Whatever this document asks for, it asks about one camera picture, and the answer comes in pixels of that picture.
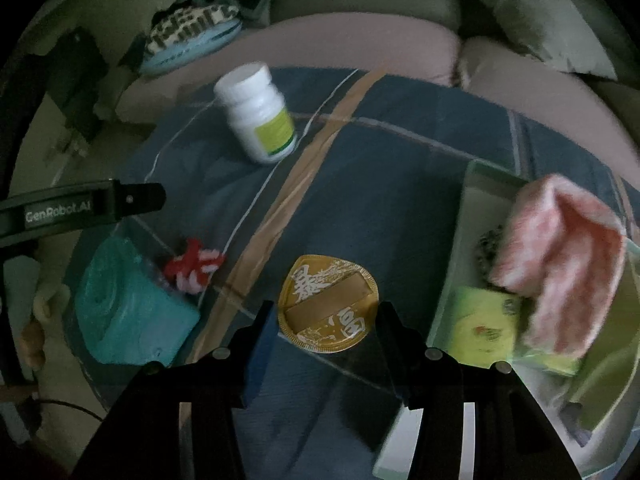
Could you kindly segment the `light green cloth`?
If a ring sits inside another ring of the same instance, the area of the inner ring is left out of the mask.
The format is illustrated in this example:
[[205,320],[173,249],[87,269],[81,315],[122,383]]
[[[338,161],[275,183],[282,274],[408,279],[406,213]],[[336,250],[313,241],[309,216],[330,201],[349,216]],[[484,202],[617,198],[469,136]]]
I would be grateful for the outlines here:
[[524,351],[516,364],[566,380],[559,419],[585,446],[629,389],[639,366],[639,246],[627,243],[623,276],[608,316],[581,359]]

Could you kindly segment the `green tissue pack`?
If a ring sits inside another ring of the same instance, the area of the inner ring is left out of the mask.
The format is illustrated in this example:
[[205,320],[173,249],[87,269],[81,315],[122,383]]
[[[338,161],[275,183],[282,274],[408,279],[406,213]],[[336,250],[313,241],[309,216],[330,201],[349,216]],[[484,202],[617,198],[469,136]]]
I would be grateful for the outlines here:
[[521,299],[505,292],[458,287],[452,295],[446,352],[481,368],[510,362],[520,330]]

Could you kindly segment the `red white yarn flower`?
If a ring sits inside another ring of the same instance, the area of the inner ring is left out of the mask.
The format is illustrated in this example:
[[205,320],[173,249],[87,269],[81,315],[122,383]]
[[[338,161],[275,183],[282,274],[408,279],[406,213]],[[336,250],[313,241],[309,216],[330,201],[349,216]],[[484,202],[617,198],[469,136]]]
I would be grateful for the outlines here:
[[179,292],[197,295],[204,292],[224,260],[226,256],[219,250],[205,248],[200,240],[188,238],[186,250],[165,264],[163,276]]

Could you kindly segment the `pink white fuzzy sock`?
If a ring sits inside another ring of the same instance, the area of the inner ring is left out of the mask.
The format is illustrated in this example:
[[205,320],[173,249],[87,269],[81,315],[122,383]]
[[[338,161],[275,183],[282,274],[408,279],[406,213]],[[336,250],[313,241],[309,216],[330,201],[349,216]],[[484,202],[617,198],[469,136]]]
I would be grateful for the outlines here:
[[582,358],[597,338],[626,258],[626,229],[591,192],[560,174],[520,189],[489,283],[529,298],[524,344]]

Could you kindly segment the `gold embroidered round pad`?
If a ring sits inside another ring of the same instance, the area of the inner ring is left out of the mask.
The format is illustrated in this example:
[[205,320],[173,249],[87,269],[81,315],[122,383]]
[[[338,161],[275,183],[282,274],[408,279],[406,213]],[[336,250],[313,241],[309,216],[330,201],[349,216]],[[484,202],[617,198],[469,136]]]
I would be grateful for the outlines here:
[[378,284],[359,264],[302,255],[288,271],[280,291],[280,330],[303,350],[342,352],[370,333],[379,302]]

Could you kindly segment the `pale green tray box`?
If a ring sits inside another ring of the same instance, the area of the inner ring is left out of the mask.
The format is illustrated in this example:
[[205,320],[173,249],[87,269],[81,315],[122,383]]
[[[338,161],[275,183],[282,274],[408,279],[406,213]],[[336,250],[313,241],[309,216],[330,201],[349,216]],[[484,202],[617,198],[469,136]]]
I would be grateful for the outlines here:
[[510,364],[527,390],[526,403],[541,415],[520,429],[502,427],[501,434],[522,441],[526,451],[536,443],[559,450],[574,471],[591,479],[615,467],[639,429],[639,247],[627,244],[611,318],[577,374],[556,374],[520,343],[524,301],[490,289],[475,257],[482,236],[506,222],[524,184],[505,171],[469,163],[446,281],[422,347],[447,351],[450,342],[464,342],[462,362],[478,378],[495,362]]

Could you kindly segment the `teal rolled towel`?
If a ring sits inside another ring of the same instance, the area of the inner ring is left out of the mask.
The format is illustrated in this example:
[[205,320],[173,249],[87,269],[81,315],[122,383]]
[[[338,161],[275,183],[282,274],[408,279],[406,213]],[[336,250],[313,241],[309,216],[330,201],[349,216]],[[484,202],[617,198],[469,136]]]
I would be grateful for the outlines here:
[[75,296],[85,346],[101,364],[174,362],[200,314],[158,277],[126,238],[107,237],[94,253]]

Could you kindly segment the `leopard print scrunchie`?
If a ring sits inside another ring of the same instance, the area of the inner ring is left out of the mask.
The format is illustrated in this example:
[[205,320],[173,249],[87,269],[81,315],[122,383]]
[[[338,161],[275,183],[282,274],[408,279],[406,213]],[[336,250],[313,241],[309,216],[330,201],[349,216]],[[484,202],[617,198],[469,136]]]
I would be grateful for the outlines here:
[[477,271],[485,283],[489,282],[489,274],[494,267],[502,237],[503,226],[496,226],[485,232],[475,245],[474,257]]

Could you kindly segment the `blue black-white patterned cushion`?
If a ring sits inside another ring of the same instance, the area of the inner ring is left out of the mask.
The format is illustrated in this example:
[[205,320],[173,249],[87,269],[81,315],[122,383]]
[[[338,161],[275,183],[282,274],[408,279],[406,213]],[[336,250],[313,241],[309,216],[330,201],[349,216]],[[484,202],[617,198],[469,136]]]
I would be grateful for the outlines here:
[[160,76],[213,53],[242,30],[232,4],[187,6],[163,18],[146,36],[139,73]]

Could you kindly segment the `white pill bottle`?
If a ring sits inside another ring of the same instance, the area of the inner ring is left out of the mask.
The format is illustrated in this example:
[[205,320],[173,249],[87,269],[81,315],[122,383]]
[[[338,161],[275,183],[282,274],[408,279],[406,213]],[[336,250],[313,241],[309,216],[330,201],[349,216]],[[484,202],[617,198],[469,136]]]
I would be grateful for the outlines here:
[[267,64],[253,62],[235,68],[216,82],[214,93],[251,160],[271,165],[292,153],[297,134]]

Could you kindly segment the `blue plaid blanket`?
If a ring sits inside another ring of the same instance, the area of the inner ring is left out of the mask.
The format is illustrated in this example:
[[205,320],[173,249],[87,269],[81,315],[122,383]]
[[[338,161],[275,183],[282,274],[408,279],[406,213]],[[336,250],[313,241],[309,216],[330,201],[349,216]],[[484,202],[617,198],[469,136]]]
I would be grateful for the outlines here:
[[[253,164],[205,88],[177,107],[134,154],[126,181],[167,191],[156,214],[119,231],[162,258],[188,236],[236,259],[293,168]],[[304,252],[369,270],[402,319],[424,332],[445,281],[466,167],[489,162],[525,177],[559,171],[616,202],[613,174],[639,195],[639,151],[614,133],[582,140],[457,89],[387,76],[338,135],[274,246],[246,306],[271,299]],[[236,415],[252,479],[367,479],[396,402],[374,340],[320,360],[274,347],[262,392]]]

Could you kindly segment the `pink sofa seat cover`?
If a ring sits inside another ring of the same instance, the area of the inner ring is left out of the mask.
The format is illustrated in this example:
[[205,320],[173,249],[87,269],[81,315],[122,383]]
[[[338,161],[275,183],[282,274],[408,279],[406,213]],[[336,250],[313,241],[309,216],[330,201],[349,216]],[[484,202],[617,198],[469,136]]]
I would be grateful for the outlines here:
[[461,40],[442,25],[399,15],[314,14],[251,32],[166,75],[135,80],[120,97],[116,115],[124,122],[154,124],[196,89],[249,62],[384,70],[459,86],[567,136],[629,183],[639,182],[638,144],[597,93],[576,76],[495,40]]

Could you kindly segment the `grey green throw pillow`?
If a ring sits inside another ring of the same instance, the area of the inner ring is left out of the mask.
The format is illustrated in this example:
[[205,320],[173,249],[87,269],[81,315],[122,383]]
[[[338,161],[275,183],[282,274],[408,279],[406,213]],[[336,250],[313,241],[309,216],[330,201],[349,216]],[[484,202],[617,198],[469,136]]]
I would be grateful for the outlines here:
[[562,73],[617,78],[614,63],[572,0],[480,0],[514,48]]

